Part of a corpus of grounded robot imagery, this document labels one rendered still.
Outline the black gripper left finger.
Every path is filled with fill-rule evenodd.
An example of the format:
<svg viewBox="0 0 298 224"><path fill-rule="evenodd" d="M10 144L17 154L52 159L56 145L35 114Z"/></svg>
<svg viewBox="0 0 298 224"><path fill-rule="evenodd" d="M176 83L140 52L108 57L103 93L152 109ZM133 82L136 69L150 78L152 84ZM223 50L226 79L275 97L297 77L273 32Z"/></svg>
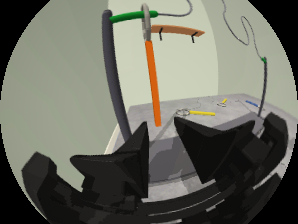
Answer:
<svg viewBox="0 0 298 224"><path fill-rule="evenodd" d="M69 159L81 175L106 180L124 180L140 194L148 198L149 183L149 132L148 124L142 124L110 155L74 155Z"/></svg>

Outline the grey loop with orange handle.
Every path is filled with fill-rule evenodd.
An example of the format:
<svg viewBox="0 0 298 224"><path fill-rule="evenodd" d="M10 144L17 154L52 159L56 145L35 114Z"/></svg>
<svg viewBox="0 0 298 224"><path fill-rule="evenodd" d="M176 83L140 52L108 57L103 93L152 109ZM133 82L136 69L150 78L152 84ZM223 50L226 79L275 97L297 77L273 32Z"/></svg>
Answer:
<svg viewBox="0 0 298 224"><path fill-rule="evenodd" d="M148 61L150 89L152 89L154 123L161 127L160 95L158 95L158 81L152 47L152 27L150 27L150 14L148 4L142 3L141 11L145 11L145 19L142 19L142 34L144 34L146 47L146 61Z"/></svg>

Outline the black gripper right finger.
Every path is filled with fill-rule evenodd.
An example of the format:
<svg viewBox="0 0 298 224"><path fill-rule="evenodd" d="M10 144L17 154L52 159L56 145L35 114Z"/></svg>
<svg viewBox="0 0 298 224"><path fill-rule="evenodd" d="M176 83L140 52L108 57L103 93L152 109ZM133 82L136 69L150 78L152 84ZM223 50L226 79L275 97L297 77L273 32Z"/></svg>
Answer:
<svg viewBox="0 0 298 224"><path fill-rule="evenodd" d="M213 175L221 167L225 157L229 155L231 148L247 133L253 131L255 120L249 120L245 124L239 124L229 131L218 131L206 125L194 123L192 120L174 117L177 135L184 144L190 161L193 161L198 179L202 184L214 179Z"/></svg>

